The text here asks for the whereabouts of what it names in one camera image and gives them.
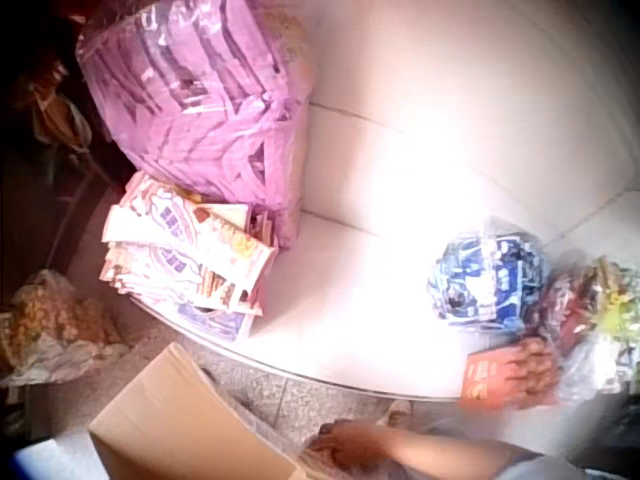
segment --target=white wall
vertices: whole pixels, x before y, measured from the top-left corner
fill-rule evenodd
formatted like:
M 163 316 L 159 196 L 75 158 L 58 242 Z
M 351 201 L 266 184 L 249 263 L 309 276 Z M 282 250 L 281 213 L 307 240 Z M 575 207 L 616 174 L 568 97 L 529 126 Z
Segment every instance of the white wall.
M 548 241 L 632 182 L 613 56 L 557 2 L 317 1 L 306 210 L 434 244 L 494 214 Z

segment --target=pink plastic bag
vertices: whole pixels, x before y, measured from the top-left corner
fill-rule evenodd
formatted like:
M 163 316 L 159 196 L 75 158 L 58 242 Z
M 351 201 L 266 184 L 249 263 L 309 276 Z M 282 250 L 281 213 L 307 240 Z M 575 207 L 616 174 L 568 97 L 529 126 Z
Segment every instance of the pink plastic bag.
M 77 47 L 113 139 L 140 169 L 269 211 L 282 246 L 296 235 L 309 37 L 282 3 L 103 2 Z

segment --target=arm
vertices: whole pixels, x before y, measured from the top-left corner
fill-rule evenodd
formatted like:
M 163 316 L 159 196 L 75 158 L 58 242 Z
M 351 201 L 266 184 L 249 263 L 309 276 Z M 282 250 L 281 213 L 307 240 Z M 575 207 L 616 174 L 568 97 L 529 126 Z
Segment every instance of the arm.
M 341 468 L 391 459 L 442 480 L 490 479 L 518 456 L 531 454 L 501 442 L 418 435 L 365 422 L 335 424 L 312 448 L 331 450 Z
M 379 438 L 383 455 L 402 465 L 442 480 L 489 479 L 527 450 L 494 441 L 472 441 L 418 435 L 383 428 Z

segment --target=stack of snack packages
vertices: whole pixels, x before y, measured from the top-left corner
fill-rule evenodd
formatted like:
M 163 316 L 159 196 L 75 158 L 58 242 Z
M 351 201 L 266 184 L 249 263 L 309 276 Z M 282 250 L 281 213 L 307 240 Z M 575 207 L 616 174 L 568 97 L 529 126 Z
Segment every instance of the stack of snack packages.
M 248 205 L 198 200 L 136 173 L 109 211 L 100 279 L 186 334 L 238 342 L 262 315 L 273 223 Z

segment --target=gray floor tile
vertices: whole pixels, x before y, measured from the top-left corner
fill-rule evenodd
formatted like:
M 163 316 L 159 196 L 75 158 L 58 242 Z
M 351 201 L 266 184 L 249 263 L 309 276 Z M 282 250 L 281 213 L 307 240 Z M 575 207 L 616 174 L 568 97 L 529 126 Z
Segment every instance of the gray floor tile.
M 179 343 L 226 392 L 260 420 L 274 424 L 284 394 L 284 377 L 249 367 L 185 337 Z
M 387 398 L 288 380 L 275 428 L 302 445 L 323 423 L 336 418 L 377 419 L 390 403 Z
M 160 322 L 147 331 L 131 352 L 99 370 L 49 386 L 51 429 L 54 435 L 84 428 L 169 343 L 181 335 Z

